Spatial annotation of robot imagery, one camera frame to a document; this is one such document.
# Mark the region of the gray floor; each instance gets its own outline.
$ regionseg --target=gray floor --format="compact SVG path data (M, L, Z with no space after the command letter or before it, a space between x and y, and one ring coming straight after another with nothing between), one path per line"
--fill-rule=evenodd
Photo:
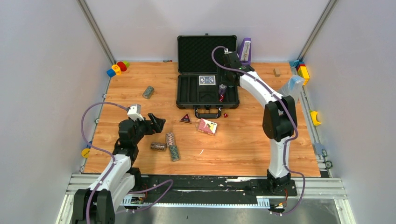
M288 200L289 209L297 200ZM277 217L261 209L169 208L152 207L149 210L120 213L116 224L340 224L334 201L305 199L293 213Z

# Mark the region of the yellow block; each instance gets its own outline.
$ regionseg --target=yellow block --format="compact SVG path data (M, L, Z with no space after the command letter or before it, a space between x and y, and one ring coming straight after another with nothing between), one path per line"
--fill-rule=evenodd
M84 158L88 158L89 149L88 149L88 148L83 149L83 151L81 152L81 155L82 155Z
M311 114L313 125L314 126L320 125L321 123L318 121L318 118L317 118L318 112L317 111L311 111L310 114Z
M309 81L309 74L308 74L308 70L307 67L305 66L300 66L300 68L297 71L298 75L303 77L305 79L304 85L306 85Z
M113 64L113 65L112 65L112 69L115 71L115 74L116 74L117 76L118 76L118 75L121 75L122 71L121 71L121 68L120 68L118 65Z

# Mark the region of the wall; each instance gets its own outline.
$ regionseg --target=wall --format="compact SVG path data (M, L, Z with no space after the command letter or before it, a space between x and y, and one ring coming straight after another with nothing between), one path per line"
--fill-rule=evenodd
M305 62L319 135L359 224L394 223L396 1L340 0Z
M54 223L110 64L75 0L0 1L0 14L1 223Z
M252 60L298 57L328 0L86 0L117 60L177 60L179 35L252 38Z

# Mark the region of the plastic bag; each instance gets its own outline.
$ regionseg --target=plastic bag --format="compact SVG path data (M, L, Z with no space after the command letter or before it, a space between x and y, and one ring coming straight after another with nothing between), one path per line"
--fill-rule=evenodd
M285 85L283 85L278 92L284 96L291 96L294 98L294 102L298 102L298 98L300 97L300 93L303 89L303 84L305 82L305 79L293 75Z

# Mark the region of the case handle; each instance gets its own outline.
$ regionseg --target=case handle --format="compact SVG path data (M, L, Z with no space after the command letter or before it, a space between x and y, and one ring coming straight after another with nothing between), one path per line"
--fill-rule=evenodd
M198 108L195 109L195 117L197 118L219 118L221 116L221 107L217 108L217 113L198 113Z

